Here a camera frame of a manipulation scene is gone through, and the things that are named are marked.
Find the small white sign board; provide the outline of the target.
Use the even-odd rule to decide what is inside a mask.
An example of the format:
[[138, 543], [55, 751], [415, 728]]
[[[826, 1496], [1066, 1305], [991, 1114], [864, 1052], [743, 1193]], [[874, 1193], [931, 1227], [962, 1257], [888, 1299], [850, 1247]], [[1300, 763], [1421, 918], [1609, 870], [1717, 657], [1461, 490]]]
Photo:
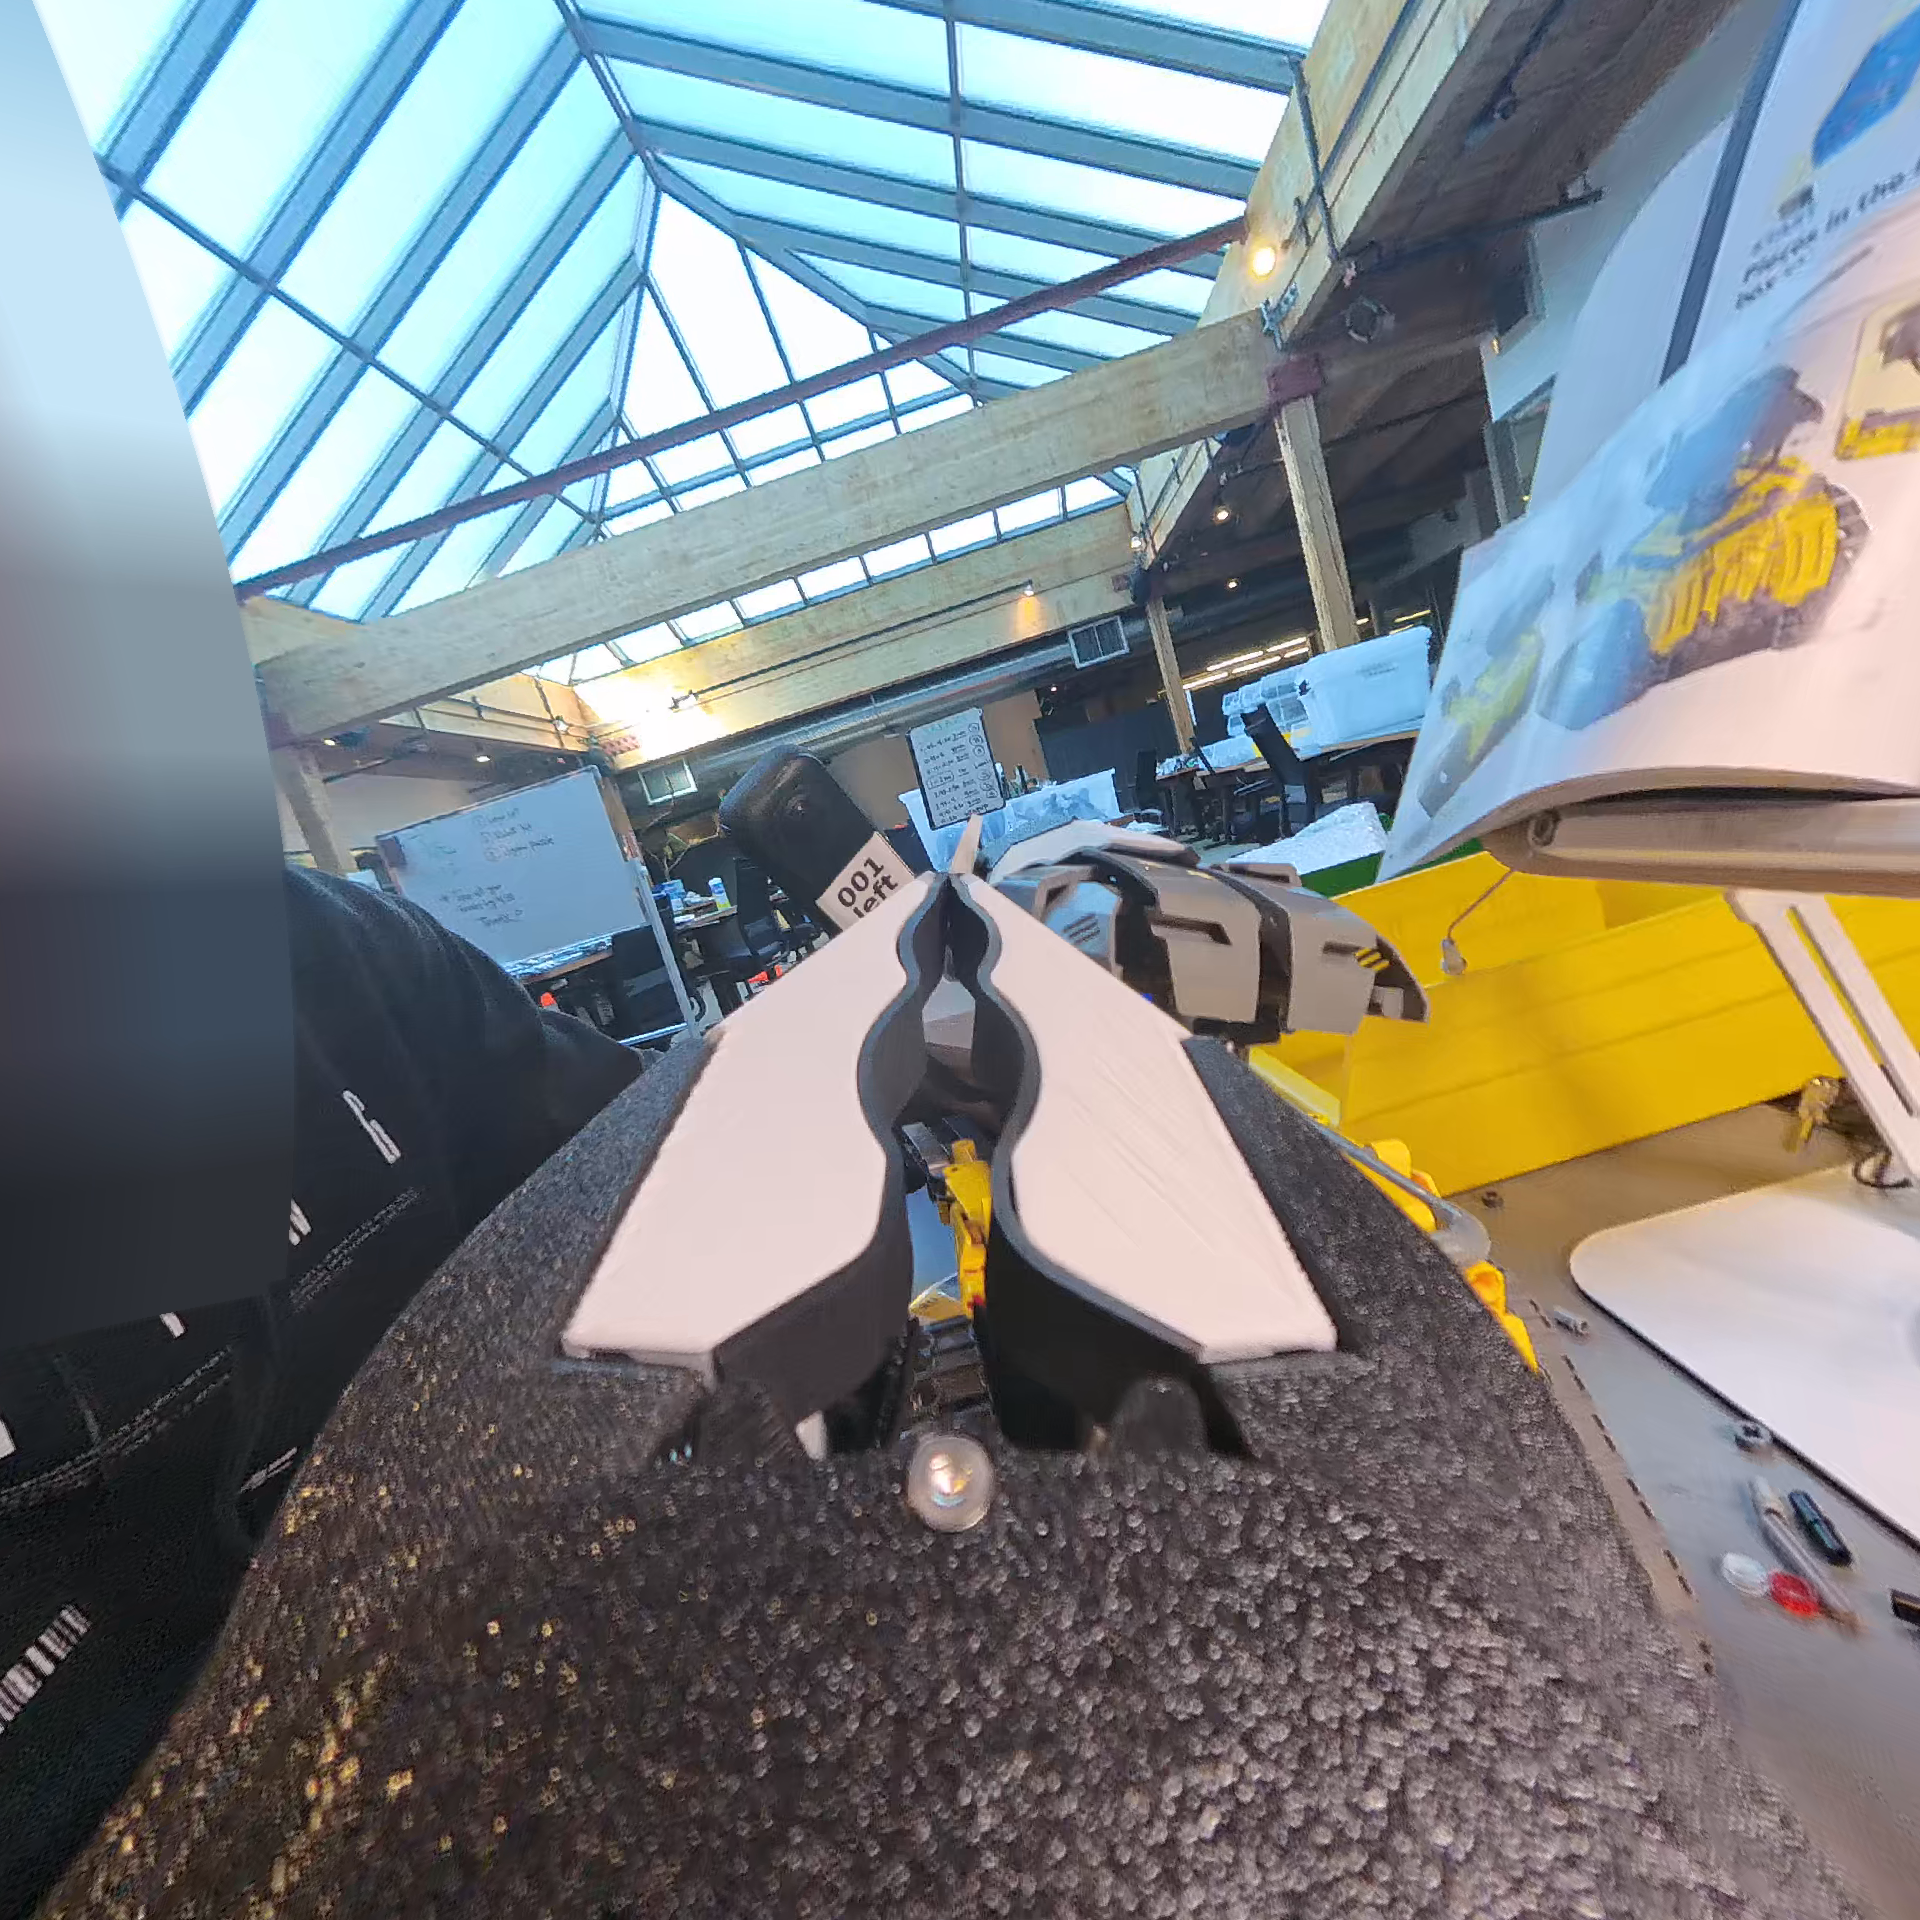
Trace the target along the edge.
[[907, 732], [922, 804], [936, 832], [1005, 807], [983, 714], [962, 710]]

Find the black office chair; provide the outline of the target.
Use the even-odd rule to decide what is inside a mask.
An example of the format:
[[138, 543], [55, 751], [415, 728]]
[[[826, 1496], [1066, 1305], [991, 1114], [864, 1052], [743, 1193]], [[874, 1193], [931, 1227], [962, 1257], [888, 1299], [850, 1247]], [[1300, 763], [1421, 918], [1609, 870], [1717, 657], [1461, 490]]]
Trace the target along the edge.
[[1293, 836], [1319, 818], [1327, 804], [1327, 780], [1297, 755], [1271, 705], [1245, 710], [1242, 722], [1279, 792], [1279, 836]]
[[691, 1022], [679, 961], [652, 926], [610, 939], [608, 1007], [617, 1041], [657, 1043]]

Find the grey desk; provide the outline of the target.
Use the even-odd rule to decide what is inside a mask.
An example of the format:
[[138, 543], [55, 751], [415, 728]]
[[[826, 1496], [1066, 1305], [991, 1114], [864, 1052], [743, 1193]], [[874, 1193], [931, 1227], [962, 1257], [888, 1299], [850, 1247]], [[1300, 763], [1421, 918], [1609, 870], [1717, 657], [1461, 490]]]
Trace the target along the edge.
[[[1493, 1239], [1553, 1393], [1583, 1436], [1672, 1620], [1708, 1658], [1745, 1758], [1764, 1774], [1876, 1915], [1919, 1915], [1916, 1633], [1888, 1610], [1916, 1594], [1916, 1547], [1788, 1452], [1747, 1455], [1735, 1412], [1577, 1292], [1591, 1233], [1842, 1167], [1841, 1142], [1785, 1145], [1760, 1104], [1586, 1160], [1456, 1193]], [[1738, 1594], [1725, 1553], [1770, 1559], [1747, 1484], [1808, 1489], [1851, 1545], [1839, 1572], [1859, 1625], [1789, 1617]]]

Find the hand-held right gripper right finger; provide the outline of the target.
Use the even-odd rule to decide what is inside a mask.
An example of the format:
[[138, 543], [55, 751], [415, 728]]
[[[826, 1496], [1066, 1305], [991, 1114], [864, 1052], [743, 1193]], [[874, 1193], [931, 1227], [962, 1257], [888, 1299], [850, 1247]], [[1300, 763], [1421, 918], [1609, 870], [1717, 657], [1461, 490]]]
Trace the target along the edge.
[[1330, 1355], [1338, 1321], [1188, 1035], [983, 881], [948, 881], [944, 930], [1000, 1123], [976, 1310], [1000, 1427], [1071, 1450], [1175, 1383], [1237, 1450], [1218, 1375]]

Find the thin grey axle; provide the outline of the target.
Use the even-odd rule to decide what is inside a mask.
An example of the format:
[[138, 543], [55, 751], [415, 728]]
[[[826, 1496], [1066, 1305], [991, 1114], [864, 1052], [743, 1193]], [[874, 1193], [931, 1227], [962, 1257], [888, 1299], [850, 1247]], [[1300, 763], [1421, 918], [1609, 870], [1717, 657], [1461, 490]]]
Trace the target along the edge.
[[1850, 1631], [1859, 1631], [1860, 1619], [1856, 1607], [1848, 1601], [1823, 1570], [1812, 1550], [1804, 1545], [1796, 1523], [1789, 1516], [1788, 1502], [1770, 1487], [1764, 1476], [1747, 1481], [1747, 1498], [1755, 1514], [1767, 1547], [1781, 1559], [1784, 1568], [1799, 1578], [1815, 1599], [1818, 1610]]

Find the printed task sheet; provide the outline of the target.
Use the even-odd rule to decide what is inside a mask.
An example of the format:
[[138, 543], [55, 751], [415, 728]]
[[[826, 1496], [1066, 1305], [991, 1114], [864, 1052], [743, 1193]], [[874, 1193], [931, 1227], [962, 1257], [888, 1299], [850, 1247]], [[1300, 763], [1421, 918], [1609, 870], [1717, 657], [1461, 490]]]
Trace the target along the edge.
[[1916, 192], [1919, 4], [1789, 2], [1719, 155], [1661, 377]]

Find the open building instruction booklet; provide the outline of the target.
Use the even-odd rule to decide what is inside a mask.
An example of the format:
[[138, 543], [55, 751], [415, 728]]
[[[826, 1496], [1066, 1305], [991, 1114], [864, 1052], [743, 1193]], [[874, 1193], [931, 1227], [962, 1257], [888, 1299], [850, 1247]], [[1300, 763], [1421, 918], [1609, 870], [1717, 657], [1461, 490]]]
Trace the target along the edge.
[[1916, 799], [1916, 298], [1724, 340], [1461, 585], [1388, 866], [1728, 788]]

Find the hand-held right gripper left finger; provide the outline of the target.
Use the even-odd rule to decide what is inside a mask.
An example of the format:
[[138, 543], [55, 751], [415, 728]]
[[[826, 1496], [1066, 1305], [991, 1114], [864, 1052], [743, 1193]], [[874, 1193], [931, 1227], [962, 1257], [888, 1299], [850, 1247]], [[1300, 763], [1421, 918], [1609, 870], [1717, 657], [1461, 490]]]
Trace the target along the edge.
[[922, 876], [723, 1022], [561, 1347], [826, 1425], [905, 1331], [914, 1243], [898, 1126], [929, 1068], [947, 881]]

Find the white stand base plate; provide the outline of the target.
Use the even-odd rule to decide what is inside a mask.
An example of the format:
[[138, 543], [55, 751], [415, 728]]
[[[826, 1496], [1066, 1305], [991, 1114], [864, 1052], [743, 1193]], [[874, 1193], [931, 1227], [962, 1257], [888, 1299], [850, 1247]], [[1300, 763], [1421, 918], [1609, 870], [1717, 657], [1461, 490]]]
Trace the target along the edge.
[[1919, 1199], [1848, 1168], [1586, 1238], [1573, 1284], [1919, 1538]]

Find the metal booklet stand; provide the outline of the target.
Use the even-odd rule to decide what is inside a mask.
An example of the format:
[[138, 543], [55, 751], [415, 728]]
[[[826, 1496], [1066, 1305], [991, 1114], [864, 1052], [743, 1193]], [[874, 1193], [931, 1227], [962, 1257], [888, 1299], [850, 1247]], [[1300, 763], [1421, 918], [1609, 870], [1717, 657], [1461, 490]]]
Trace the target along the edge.
[[1916, 799], [1588, 800], [1481, 824], [1471, 836], [1521, 873], [1719, 887], [1835, 1057], [1888, 1170], [1916, 1185], [1916, 1044], [1834, 907], [1839, 896], [1919, 899]]

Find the stack of white storage bins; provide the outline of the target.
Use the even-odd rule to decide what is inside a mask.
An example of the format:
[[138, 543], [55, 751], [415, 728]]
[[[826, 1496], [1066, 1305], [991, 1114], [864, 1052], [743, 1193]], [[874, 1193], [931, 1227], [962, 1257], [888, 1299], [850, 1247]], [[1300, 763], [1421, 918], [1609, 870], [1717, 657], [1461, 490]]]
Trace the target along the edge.
[[1290, 664], [1225, 695], [1228, 732], [1251, 736], [1271, 722], [1303, 761], [1415, 736], [1432, 698], [1432, 647], [1433, 632], [1418, 624]]

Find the large yellow plastic bin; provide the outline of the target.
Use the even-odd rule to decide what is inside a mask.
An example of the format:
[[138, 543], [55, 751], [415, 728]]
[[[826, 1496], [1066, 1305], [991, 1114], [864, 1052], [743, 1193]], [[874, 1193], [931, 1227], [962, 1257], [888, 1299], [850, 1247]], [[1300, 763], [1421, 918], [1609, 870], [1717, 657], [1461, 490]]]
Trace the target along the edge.
[[1251, 1055], [1339, 1130], [1399, 1142], [1441, 1193], [1796, 1092], [1839, 1064], [1714, 889], [1505, 878], [1474, 854], [1339, 899], [1408, 961], [1429, 1019]]

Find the white bubble wrap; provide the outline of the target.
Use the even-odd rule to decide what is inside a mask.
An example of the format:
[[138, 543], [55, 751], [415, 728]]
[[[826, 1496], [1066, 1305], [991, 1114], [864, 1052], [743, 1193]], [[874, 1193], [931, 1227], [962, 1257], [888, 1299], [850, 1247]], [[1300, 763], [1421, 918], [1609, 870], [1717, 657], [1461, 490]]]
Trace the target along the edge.
[[1378, 859], [1385, 850], [1388, 828], [1378, 807], [1370, 800], [1336, 807], [1319, 815], [1303, 830], [1280, 842], [1234, 854], [1234, 863], [1280, 864], [1300, 876], [1349, 866], [1357, 859]]

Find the large rolling whiteboard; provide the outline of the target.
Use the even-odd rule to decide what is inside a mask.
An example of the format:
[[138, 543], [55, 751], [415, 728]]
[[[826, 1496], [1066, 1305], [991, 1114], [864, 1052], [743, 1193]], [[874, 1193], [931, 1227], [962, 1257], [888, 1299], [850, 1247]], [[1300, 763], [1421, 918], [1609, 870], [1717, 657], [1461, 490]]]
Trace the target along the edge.
[[376, 848], [403, 899], [524, 985], [644, 930], [676, 1007], [666, 1035], [700, 1022], [634, 830], [600, 771], [384, 832]]

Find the person in black sweatshirt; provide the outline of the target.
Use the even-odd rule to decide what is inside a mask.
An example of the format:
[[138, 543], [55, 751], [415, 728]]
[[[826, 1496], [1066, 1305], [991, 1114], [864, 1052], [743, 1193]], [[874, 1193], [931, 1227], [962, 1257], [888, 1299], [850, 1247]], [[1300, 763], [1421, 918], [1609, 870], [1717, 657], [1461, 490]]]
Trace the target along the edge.
[[347, 1383], [517, 1185], [488, 1135], [460, 1097], [324, 1088], [263, 1303], [5, 1358], [5, 1915], [138, 1776]]

